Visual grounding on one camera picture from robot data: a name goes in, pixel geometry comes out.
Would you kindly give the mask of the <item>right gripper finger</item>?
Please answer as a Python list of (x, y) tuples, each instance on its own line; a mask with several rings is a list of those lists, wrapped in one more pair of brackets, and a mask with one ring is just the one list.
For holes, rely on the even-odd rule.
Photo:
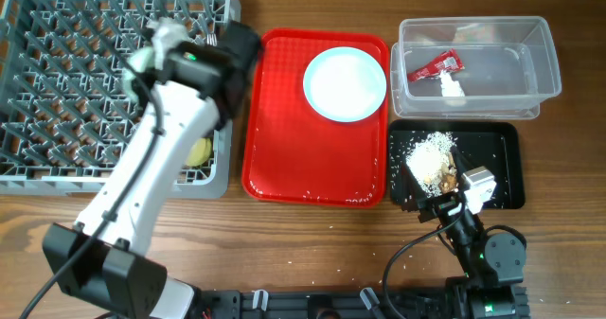
[(428, 197), (406, 162), (401, 163), (401, 209), (420, 211), (426, 207)]
[(458, 182), (458, 192), (463, 193), (469, 188), (469, 172), (473, 170), (472, 162), (456, 147), (450, 148), (450, 154), (453, 157), (456, 169), (456, 179)]

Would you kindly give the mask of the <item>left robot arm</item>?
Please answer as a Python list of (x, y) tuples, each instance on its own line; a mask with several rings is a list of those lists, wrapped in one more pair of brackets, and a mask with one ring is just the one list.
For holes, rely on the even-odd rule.
[(160, 210), (196, 141), (239, 111), (261, 49), (230, 22), (214, 44), (195, 44), (171, 19), (152, 21), (147, 44), (125, 58), (124, 92), (143, 107), (109, 179), (71, 226), (51, 225), (43, 251), (50, 284), (121, 318), (201, 318), (198, 288), (147, 258)]

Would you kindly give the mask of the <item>light blue plate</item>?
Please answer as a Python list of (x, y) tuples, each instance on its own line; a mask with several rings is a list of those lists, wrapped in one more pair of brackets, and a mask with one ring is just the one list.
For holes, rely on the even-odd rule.
[(361, 49), (338, 46), (314, 57), (303, 75), (310, 106), (332, 121), (364, 120), (382, 106), (387, 89), (379, 62)]

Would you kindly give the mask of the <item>red sauce packet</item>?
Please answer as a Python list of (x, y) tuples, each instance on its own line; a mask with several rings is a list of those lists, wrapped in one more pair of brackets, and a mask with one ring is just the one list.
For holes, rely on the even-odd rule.
[(465, 68), (463, 61), (454, 49), (440, 53), (429, 63), (407, 75), (410, 82), (438, 77), (441, 73), (454, 73)]

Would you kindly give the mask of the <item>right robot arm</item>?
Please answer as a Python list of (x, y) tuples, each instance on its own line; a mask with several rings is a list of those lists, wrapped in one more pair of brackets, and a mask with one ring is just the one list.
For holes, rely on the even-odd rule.
[(419, 221), (438, 220), (426, 237), (444, 243), (464, 272), (442, 288), (401, 291), (390, 309), (402, 318), (528, 318), (524, 280), (526, 238), (506, 225), (486, 228), (479, 212), (496, 189), (494, 175), (451, 149), (459, 188), (440, 196), (414, 197)]

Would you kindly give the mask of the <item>yellow plastic cup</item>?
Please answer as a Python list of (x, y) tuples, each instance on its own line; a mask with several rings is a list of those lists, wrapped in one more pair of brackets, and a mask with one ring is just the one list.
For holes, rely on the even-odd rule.
[(212, 140), (209, 138), (199, 138), (190, 149), (185, 165), (188, 167), (200, 166), (210, 158), (212, 152)]

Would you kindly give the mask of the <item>white plastic fork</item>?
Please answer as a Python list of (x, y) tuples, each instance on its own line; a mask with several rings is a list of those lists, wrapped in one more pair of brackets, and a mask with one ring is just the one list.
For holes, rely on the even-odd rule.
[(208, 34), (205, 41), (207, 45), (216, 46), (218, 44), (217, 36), (214, 33)]

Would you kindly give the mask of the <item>green bowl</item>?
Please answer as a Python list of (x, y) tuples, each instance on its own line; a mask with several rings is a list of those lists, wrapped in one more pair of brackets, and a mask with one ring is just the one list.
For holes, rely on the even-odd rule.
[(149, 89), (146, 78), (154, 68), (154, 50), (151, 46), (137, 49), (127, 60), (129, 67), (125, 67), (122, 73), (122, 89), (132, 102), (138, 103), (145, 108), (149, 97)]

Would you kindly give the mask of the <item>rice and food scraps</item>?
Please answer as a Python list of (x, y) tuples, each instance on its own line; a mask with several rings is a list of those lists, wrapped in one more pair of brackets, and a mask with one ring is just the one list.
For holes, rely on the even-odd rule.
[(452, 148), (456, 146), (451, 133), (425, 133), (409, 140), (405, 164), (427, 197), (437, 197), (457, 190), (457, 167)]

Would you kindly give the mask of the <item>white napkin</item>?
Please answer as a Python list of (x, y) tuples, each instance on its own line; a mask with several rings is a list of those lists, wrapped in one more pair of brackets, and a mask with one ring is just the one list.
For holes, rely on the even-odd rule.
[(460, 83), (453, 80), (449, 72), (440, 72), (439, 79), (441, 94), (448, 105), (459, 107), (466, 104), (465, 93)]

